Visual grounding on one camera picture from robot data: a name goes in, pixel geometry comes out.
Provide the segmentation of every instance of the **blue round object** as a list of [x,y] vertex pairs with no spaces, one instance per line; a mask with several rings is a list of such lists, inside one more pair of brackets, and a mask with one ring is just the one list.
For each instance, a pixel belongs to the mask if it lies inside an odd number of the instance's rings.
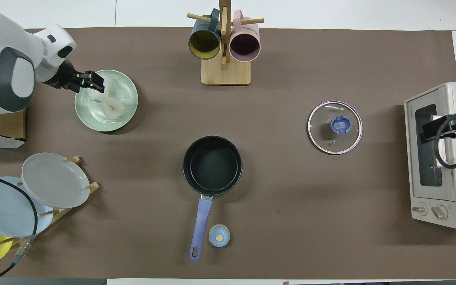
[[351,130],[351,121],[345,115],[337,116],[332,119],[331,127],[338,135],[347,133]]
[[225,225],[215,225],[209,231],[209,241],[214,247],[224,247],[230,241],[230,231]]

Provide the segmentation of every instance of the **pink mug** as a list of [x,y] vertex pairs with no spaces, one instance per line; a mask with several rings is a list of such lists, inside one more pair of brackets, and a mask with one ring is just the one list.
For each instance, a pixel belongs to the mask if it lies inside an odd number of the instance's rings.
[[232,34],[230,36],[230,54],[235,60],[247,63],[257,58],[260,52],[260,38],[258,24],[241,25],[244,20],[251,18],[244,17],[242,11],[235,11],[233,19]]

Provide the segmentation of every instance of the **white plate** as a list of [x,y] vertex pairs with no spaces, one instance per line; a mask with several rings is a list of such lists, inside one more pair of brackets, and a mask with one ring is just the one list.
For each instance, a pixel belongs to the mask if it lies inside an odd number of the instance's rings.
[[[12,184],[22,182],[17,177],[0,177],[4,181]],[[52,208],[47,207],[36,199],[32,199],[36,212],[38,214],[51,211]],[[52,215],[45,215],[38,218],[38,227],[36,233],[40,233],[46,229],[52,221]],[[0,182],[0,235],[12,236],[20,238],[29,236],[33,233],[34,215],[29,201],[14,188]]]
[[77,207],[89,196],[89,181],[82,169],[53,153],[27,158],[22,166],[22,183],[31,197],[56,209]]

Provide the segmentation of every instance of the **black frying pan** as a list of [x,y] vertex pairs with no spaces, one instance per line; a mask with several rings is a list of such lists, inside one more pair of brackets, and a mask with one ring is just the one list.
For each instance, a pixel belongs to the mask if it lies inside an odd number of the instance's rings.
[[190,250],[190,259],[198,261],[212,196],[224,194],[237,184],[242,174],[242,159],[235,145],[227,139],[202,137],[186,151],[182,171],[191,188],[201,193]]

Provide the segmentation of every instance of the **black cable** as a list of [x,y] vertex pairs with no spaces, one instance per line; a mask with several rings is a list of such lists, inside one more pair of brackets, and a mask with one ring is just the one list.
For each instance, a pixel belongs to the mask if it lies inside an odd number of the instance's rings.
[[447,164],[442,158],[441,154],[439,153],[439,140],[441,139],[441,135],[443,130],[446,128],[446,126],[449,124],[450,121],[453,121],[456,119],[456,113],[450,116],[448,119],[446,119],[441,126],[438,128],[437,133],[436,133],[436,138],[434,139],[434,154],[436,154],[436,158],[439,161],[439,163],[442,166],[445,166],[445,168],[448,169],[454,169],[456,168],[456,163],[455,164]]
[[3,275],[5,275],[5,274],[6,274],[8,271],[10,271],[14,266],[15,266],[15,264],[13,264],[13,263],[10,264],[10,265],[8,266],[7,269],[5,269],[4,271],[2,271],[2,272],[0,273],[0,277],[3,276]]
[[[36,212],[36,207],[34,206],[34,203],[31,200],[31,197],[29,197],[29,195],[27,195],[26,192],[22,191],[22,189],[20,189],[17,186],[11,184],[8,181],[4,181],[3,179],[0,178],[0,182],[3,183],[3,184],[6,184],[6,185],[8,185],[8,186],[10,186],[12,188],[14,188],[17,191],[19,191],[22,195],[24,195],[24,197],[26,197],[26,199],[29,202],[29,204],[31,204],[31,208],[33,209],[33,215],[34,215],[33,233],[32,233],[31,236],[32,236],[32,239],[34,239],[34,236],[36,236],[36,229],[38,228],[38,213]],[[18,258],[15,258],[14,261],[10,264],[10,266],[0,273],[0,277],[5,275],[8,271],[10,271],[20,261],[20,258],[22,258],[22,256],[18,256]]]

